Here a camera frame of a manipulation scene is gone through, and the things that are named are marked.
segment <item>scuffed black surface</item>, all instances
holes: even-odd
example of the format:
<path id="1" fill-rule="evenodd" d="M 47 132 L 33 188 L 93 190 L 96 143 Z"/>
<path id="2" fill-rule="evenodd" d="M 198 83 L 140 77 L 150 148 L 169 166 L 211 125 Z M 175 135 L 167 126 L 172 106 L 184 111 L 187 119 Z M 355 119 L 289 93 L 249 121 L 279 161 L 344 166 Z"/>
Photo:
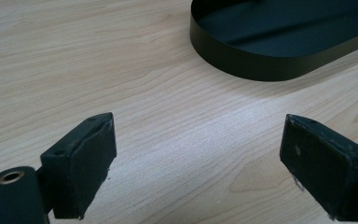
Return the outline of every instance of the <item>scuffed black surface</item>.
<path id="1" fill-rule="evenodd" d="M 84 120 L 41 155 L 56 218 L 83 218 L 116 155 L 112 113 Z"/>
<path id="2" fill-rule="evenodd" d="M 331 218 L 358 221 L 358 145 L 312 119 L 288 115 L 281 160 Z"/>

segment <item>light wood grain surface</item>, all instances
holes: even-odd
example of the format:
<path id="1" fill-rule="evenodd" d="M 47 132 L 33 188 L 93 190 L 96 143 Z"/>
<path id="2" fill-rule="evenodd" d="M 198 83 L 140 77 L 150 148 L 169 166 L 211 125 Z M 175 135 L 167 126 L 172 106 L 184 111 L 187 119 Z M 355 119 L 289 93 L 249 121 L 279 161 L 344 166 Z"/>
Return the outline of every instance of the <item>light wood grain surface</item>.
<path id="1" fill-rule="evenodd" d="M 0 171 L 111 111 L 117 158 L 86 217 L 51 223 L 333 223 L 279 159 L 285 115 L 358 143 L 358 50 L 277 83 L 189 41 L 190 0 L 0 0 Z"/>

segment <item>black bracket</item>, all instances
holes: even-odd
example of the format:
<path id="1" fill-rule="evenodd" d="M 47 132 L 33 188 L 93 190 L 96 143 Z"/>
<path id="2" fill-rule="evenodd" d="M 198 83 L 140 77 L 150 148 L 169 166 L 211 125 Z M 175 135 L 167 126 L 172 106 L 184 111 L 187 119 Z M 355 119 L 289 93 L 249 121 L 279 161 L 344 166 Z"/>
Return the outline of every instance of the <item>black bracket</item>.
<path id="1" fill-rule="evenodd" d="M 83 218 L 116 157 L 112 113 L 90 117 L 40 159 L 42 167 L 0 173 L 0 224 L 46 224 L 56 218 Z"/>
<path id="2" fill-rule="evenodd" d="M 287 115 L 281 160 L 332 219 L 358 221 L 358 145 L 321 123 Z"/>

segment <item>metal grommet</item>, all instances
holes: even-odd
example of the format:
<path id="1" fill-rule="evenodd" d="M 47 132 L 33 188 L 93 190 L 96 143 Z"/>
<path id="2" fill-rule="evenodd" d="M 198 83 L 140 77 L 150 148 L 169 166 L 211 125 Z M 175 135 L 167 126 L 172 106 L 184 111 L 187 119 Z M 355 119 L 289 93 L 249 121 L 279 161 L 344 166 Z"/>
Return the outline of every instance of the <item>metal grommet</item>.
<path id="1" fill-rule="evenodd" d="M 19 179 L 21 179 L 24 175 L 25 173 L 23 171 L 13 171 L 5 175 L 2 175 L 0 177 L 0 185 L 7 185 L 7 184 L 14 183 Z"/>

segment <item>black object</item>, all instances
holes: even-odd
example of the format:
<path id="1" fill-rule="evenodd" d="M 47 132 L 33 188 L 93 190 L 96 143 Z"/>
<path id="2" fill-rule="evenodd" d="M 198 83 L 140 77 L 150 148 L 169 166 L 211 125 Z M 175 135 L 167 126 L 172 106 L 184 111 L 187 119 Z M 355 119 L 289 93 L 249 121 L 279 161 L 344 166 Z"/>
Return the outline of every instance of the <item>black object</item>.
<path id="1" fill-rule="evenodd" d="M 116 157 L 112 113 L 88 118 L 41 155 L 42 167 L 0 173 L 0 223 L 83 218 Z"/>
<path id="2" fill-rule="evenodd" d="M 300 77 L 358 49 L 358 0 L 193 0 L 197 53 L 237 77 Z"/>
<path id="3" fill-rule="evenodd" d="M 288 115 L 281 160 L 332 219 L 358 221 L 358 145 L 321 123 Z"/>

